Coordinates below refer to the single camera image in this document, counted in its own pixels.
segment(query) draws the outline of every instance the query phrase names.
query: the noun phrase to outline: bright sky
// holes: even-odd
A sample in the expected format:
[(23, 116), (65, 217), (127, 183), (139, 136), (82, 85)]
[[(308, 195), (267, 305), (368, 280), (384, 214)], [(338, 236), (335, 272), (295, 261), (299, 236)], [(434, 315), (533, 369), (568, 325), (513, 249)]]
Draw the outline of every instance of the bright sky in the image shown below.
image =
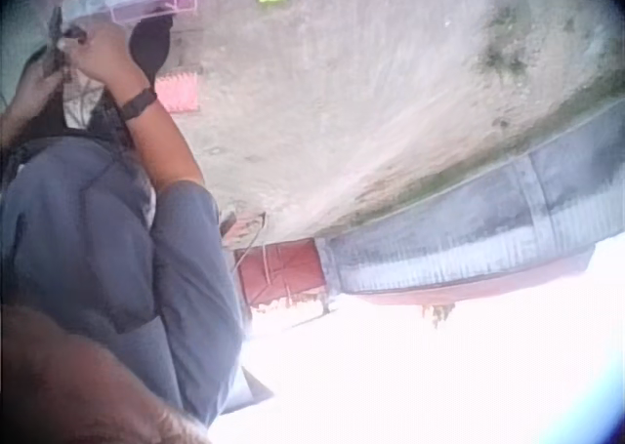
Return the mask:
[(589, 443), (623, 411), (625, 234), (587, 272), (463, 302), (435, 331), (417, 306), (348, 302), (246, 346), (275, 392), (220, 417), (216, 444)]

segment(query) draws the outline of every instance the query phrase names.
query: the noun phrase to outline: wristwatch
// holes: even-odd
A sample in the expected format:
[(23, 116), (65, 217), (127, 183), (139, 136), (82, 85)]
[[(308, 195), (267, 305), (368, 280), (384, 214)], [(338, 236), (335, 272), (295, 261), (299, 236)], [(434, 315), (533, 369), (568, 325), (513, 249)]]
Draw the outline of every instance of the wristwatch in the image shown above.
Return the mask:
[(121, 118), (128, 122), (139, 117), (146, 108), (158, 99), (152, 88), (145, 88), (121, 108)]

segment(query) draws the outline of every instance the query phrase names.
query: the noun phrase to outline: blue shirt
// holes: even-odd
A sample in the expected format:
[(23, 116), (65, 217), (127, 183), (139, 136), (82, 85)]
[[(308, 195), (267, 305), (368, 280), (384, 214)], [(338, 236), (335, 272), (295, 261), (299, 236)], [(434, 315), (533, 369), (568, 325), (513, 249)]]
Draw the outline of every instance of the blue shirt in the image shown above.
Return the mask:
[(3, 302), (105, 345), (156, 395), (210, 424), (242, 343), (213, 197), (151, 198), (130, 151), (54, 139), (2, 195)]

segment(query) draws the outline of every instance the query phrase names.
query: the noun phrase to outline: dirt ground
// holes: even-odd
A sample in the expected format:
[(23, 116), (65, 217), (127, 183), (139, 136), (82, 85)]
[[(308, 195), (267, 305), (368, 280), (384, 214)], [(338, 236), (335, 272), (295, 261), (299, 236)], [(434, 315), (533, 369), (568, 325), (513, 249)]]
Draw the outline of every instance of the dirt ground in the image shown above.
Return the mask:
[(557, 132), (625, 90), (624, 25), (610, 0), (202, 0), (165, 70), (200, 73), (200, 111), (176, 120), (222, 210), (267, 213), (258, 244), (366, 222)]

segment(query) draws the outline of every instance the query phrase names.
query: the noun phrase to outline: gray wall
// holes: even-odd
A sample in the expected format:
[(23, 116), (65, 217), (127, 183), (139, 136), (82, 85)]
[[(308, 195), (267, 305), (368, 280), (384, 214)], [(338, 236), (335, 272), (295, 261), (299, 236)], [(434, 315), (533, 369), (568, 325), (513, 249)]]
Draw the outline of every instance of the gray wall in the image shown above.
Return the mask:
[(318, 247), (331, 290), (372, 293), (517, 271), (623, 230), (625, 100), (499, 169)]

